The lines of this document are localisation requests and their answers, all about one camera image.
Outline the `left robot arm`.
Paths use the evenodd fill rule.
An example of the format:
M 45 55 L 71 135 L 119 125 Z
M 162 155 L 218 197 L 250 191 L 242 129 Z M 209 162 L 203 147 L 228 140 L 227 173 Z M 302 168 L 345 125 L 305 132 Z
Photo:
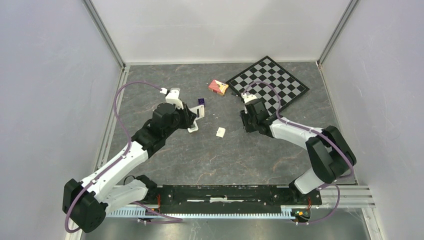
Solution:
M 151 158 L 160 150 L 176 130 L 190 130 L 196 125 L 201 110 L 188 108 L 183 103 L 177 108 L 171 103 L 161 103 L 153 111 L 130 142 L 107 164 L 80 181 L 70 179 L 63 190 L 62 210 L 65 221 L 72 220 L 77 229 L 85 233 L 95 230 L 111 213 L 133 202 L 153 203 L 157 190 L 135 179 L 128 186 L 115 185 L 131 170 Z

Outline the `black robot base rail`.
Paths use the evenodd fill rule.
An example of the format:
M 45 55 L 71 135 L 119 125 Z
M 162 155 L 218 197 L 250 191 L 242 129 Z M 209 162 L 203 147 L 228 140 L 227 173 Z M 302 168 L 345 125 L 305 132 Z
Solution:
M 145 175 L 138 179 L 148 187 L 141 205 L 127 205 L 110 217 L 294 220 L 323 203 L 319 191 L 302 194 L 291 185 L 157 185 Z

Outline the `red and white remote control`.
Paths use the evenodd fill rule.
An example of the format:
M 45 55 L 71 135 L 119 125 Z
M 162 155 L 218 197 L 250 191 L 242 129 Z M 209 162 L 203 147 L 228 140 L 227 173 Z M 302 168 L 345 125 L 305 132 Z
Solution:
M 193 129 L 198 126 L 197 120 L 200 120 L 205 116 L 205 106 L 203 104 L 200 104 L 198 106 L 189 108 L 189 110 L 196 115 L 196 118 L 194 119 L 193 124 L 190 126 L 190 128 Z

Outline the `white battery cover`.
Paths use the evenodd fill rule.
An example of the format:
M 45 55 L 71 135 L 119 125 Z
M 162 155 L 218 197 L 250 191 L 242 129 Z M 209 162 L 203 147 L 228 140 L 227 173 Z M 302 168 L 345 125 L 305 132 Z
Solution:
M 219 127 L 216 131 L 216 136 L 219 138 L 223 138 L 226 133 L 226 129 L 223 127 Z

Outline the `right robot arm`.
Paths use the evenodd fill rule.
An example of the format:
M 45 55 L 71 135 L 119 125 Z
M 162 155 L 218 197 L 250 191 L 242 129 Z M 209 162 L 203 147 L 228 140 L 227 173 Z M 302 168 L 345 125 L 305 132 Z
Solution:
M 305 149 L 311 167 L 290 183 L 289 199 L 302 204 L 309 193 L 334 183 L 345 173 L 353 174 L 357 159 L 335 126 L 311 127 L 288 120 L 286 117 L 270 116 L 265 101 L 248 95 L 240 112 L 244 130 L 259 132 L 270 138 L 284 140 Z

